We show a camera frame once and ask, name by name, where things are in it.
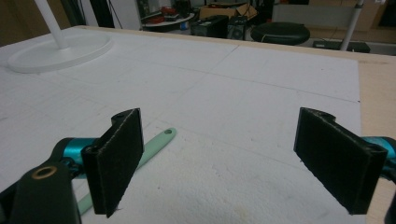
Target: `chair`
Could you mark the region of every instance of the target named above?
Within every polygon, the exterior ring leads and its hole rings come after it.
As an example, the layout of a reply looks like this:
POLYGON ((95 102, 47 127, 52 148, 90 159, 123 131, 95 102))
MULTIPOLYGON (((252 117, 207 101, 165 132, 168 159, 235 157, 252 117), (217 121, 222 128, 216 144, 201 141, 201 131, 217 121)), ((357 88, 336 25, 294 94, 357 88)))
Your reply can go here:
POLYGON ((273 22, 254 27, 250 36, 254 41, 299 45, 309 39, 309 30, 304 26, 317 25, 348 28, 341 50, 346 50, 355 29, 364 0, 355 7, 330 7, 309 5, 274 4, 273 22))

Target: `cardboard box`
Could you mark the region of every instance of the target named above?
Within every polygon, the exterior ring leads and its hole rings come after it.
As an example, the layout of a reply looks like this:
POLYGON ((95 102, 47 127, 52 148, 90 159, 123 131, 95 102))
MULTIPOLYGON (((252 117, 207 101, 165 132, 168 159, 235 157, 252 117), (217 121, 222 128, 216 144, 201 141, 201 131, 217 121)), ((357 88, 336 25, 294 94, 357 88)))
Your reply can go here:
POLYGON ((231 16, 244 15, 247 16, 248 20, 250 20, 257 15, 257 10, 252 6, 248 6, 248 4, 235 7, 233 4, 216 3, 216 6, 219 7, 201 7, 199 19, 216 15, 224 15, 228 16, 229 18, 231 18, 231 16))

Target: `metal pole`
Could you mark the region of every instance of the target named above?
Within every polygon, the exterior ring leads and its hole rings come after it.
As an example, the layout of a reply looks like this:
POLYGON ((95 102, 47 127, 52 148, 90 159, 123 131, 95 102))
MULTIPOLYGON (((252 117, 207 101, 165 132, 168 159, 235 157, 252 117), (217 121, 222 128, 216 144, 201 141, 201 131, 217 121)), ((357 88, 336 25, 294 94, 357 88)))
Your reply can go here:
POLYGON ((350 38, 353 35, 353 31, 355 30, 359 15, 361 14, 361 9, 363 8, 363 3, 364 3, 364 0, 359 0, 358 3, 356 3, 355 10, 354 10, 352 18, 350 20, 349 27, 347 28, 346 36, 344 37, 343 43, 341 44, 340 50, 343 50, 343 51, 347 50, 347 46, 349 45, 350 38))
POLYGON ((69 48, 67 42, 62 35, 61 28, 59 28, 58 22, 56 21, 55 17, 53 16, 52 11, 50 10, 50 5, 47 0, 35 0, 35 3, 38 6, 38 9, 41 12, 41 15, 44 17, 44 21, 49 27, 50 32, 55 39, 56 44, 58 45, 59 49, 67 49, 69 48))

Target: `black round seat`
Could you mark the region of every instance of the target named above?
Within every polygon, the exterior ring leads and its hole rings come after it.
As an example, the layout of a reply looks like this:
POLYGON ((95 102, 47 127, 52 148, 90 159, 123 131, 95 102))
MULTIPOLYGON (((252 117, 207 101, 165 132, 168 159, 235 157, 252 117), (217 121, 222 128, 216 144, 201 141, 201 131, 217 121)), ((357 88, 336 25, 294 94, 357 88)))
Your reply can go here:
POLYGON ((293 22, 269 22, 251 30, 251 38, 257 42, 299 45, 309 39, 310 33, 305 26, 293 22))

